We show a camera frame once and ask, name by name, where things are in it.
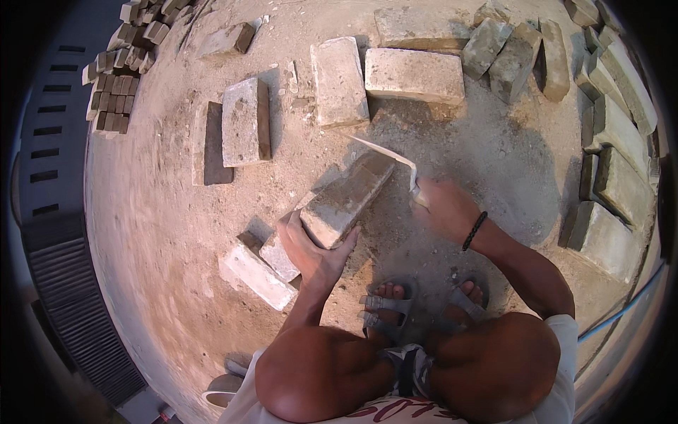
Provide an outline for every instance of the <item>sandy ground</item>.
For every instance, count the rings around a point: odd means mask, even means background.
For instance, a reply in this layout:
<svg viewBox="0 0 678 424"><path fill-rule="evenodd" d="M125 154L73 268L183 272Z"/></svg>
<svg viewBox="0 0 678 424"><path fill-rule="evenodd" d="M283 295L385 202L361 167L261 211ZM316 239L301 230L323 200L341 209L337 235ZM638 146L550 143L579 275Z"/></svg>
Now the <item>sandy ground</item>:
<svg viewBox="0 0 678 424"><path fill-rule="evenodd" d="M275 221L322 175L337 175L365 151L315 126L310 44L352 35L364 54L378 46L373 11L410 3L214 0L214 10L200 17L178 55L187 28L182 21L160 46L158 60L142 78L127 136L92 137L87 215L104 296L149 384L185 423L216 421L220 409L200 393L224 372L227 355L251 356L270 343L286 316L242 283L220 278L218 257L243 230L265 240ZM441 13L452 6L443 0L419 3ZM454 6L468 12L470 23L482 3L460 0ZM505 3L513 10L512 22L538 16L557 21L574 71L584 37L562 3ZM206 34L263 15L270 22L246 55L220 64L194 59ZM300 90L279 94L287 88L284 69L290 60L296 62ZM192 186L189 135L196 108L254 75L269 88L273 160L237 168L230 185ZM464 83L465 107L371 100L372 123L352 131L414 160L423 174L451 178L468 189L503 229L560 268L574 293L577 321L581 329L589 327L618 307L631 288L557 246L564 215L577 203L581 114L591 102L574 83L562 102L549 102L530 77L519 101L507 106L487 80ZM362 216L359 244L322 323L359 332L358 298L368 284L390 276L415 278L421 309L432 313L442 308L450 282L467 275L489 293L493 315L527 311L487 259L462 253L417 226L407 205L408 174L398 167ZM579 368L605 337L601 332L581 346Z"/></svg>

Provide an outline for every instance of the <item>left hand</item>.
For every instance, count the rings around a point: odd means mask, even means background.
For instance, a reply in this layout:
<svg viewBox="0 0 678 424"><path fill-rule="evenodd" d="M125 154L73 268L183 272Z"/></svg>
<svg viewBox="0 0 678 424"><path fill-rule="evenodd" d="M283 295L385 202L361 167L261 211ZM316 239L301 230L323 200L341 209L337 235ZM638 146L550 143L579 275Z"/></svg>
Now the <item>left hand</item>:
<svg viewBox="0 0 678 424"><path fill-rule="evenodd" d="M301 271L302 289L318 290L322 295L329 296L344 271L348 256L355 248L360 227L353 227L341 246L326 250L308 238L300 215L301 209L280 218L277 223L278 234L287 257Z"/></svg>

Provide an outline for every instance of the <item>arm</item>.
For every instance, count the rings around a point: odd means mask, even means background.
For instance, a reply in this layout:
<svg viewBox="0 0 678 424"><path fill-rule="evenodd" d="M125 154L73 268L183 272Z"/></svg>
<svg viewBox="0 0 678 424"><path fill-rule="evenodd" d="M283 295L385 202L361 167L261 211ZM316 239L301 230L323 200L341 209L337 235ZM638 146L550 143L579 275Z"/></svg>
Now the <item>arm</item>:
<svg viewBox="0 0 678 424"><path fill-rule="evenodd" d="M451 242L463 243L480 216L471 196L450 181L420 177L417 184L430 206L426 209L411 202L415 217ZM480 226L471 248L490 259L542 319L559 314L574 318L572 292L558 268L535 250L516 242L489 218Z"/></svg>
<svg viewBox="0 0 678 424"><path fill-rule="evenodd" d="M301 210L294 210L277 223L285 253L302 276L299 295L278 336L290 328L320 325L325 302L339 281L360 232L360 227L354 227L341 246L326 250L308 238L301 225L300 215Z"/></svg>

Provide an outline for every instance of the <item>gray sandal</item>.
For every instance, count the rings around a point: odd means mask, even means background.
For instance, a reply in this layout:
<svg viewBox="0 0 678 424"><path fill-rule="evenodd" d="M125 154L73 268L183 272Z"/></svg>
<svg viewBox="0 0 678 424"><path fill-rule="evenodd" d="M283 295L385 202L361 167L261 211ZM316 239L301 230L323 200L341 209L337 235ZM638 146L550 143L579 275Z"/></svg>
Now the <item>gray sandal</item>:
<svg viewBox="0 0 678 424"><path fill-rule="evenodd" d="M452 293L450 293L450 296L447 298L447 304L445 305L445 308L434 322L434 325L442 331L456 333L465 331L467 329L466 324L459 324L458 322L443 317L445 309L447 309L447 305L460 307L474 322L480 322L485 318L485 308L483 308L481 305L478 305L477 303L472 302L472 300L464 294L461 288L462 284L463 283L460 282L454 285Z"/></svg>
<svg viewBox="0 0 678 424"><path fill-rule="evenodd" d="M416 285L413 282L393 282L393 285L403 287L405 290L403 299L389 299L372 294L377 287L381 286L381 284L379 284L372 288L367 296L362 296L359 301L361 305L365 305L375 312L368 312L365 310L360 311L358 313L358 318L363 319L363 333L365 337L367 337L367 328L372 327L377 332L388 337L395 346L398 345L400 334L403 332L403 328L410 316L410 310L412 309L414 299L416 298ZM379 309L389 309L401 313L402 316L398 321L399 323L391 324L380 320L379 315L376 313Z"/></svg>

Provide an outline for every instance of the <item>braided bracelet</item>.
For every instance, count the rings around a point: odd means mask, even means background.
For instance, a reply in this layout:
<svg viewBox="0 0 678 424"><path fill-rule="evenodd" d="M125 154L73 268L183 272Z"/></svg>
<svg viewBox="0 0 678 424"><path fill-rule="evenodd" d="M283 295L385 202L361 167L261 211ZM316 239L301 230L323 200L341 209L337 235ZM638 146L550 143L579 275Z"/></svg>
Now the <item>braided bracelet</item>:
<svg viewBox="0 0 678 424"><path fill-rule="evenodd" d="M468 250L468 247L471 245L471 240L473 240L475 234L478 232L478 229L480 228L480 224L483 223L483 221L487 218L487 211L483 211L483 213L480 214L478 217L478 220L475 221L475 225L471 229L471 232L468 234L468 237L466 238L466 241L464 242L462 246L462 252L466 252Z"/></svg>

